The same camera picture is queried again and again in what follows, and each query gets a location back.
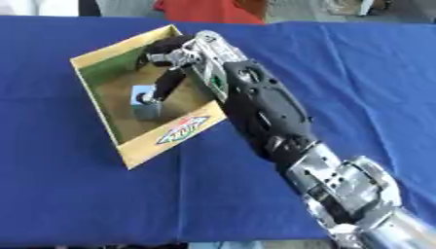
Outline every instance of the box label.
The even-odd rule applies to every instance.
[[[196,132],[209,118],[210,116],[182,118],[175,128],[172,128],[158,140],[157,144],[184,140]]]

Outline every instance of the blue tablecloth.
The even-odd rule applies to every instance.
[[[326,236],[229,122],[125,170],[69,58],[165,24],[0,17],[0,245]],[[436,225],[436,26],[177,26],[218,31],[262,62],[337,154],[384,165]]]

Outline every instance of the metal cylinder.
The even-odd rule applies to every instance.
[[[396,208],[389,218],[360,237],[366,248],[436,248],[436,231],[403,208]]]

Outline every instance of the black plastic part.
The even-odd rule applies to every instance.
[[[256,154],[274,162],[284,173],[315,141],[305,109],[259,63],[226,62],[224,69],[229,86],[228,99],[222,104],[224,112]],[[267,149],[275,136],[284,141]]]
[[[174,50],[178,50],[182,48],[183,44],[194,39],[194,35],[181,35],[181,36],[173,36],[165,39],[158,40],[145,46],[142,53],[139,55],[138,59],[136,59],[136,70],[145,66],[149,61],[147,58],[147,54],[167,54],[171,53]],[[155,66],[171,66],[170,62],[157,62],[154,63]]]
[[[138,101],[139,103],[146,105],[147,103],[144,102],[144,99],[143,99],[144,95],[145,95],[145,92],[141,92],[141,93],[138,93],[135,98],[136,98],[136,101]]]
[[[156,91],[153,98],[165,101],[185,78],[186,74],[182,69],[166,70],[156,81]]]

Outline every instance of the robotic hand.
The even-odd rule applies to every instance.
[[[365,157],[340,160],[311,134],[312,118],[285,86],[219,34],[202,31],[145,47],[137,68],[170,66],[161,101],[193,70],[237,131],[301,195],[310,214],[344,248],[436,248],[436,232],[402,207],[395,180]]]

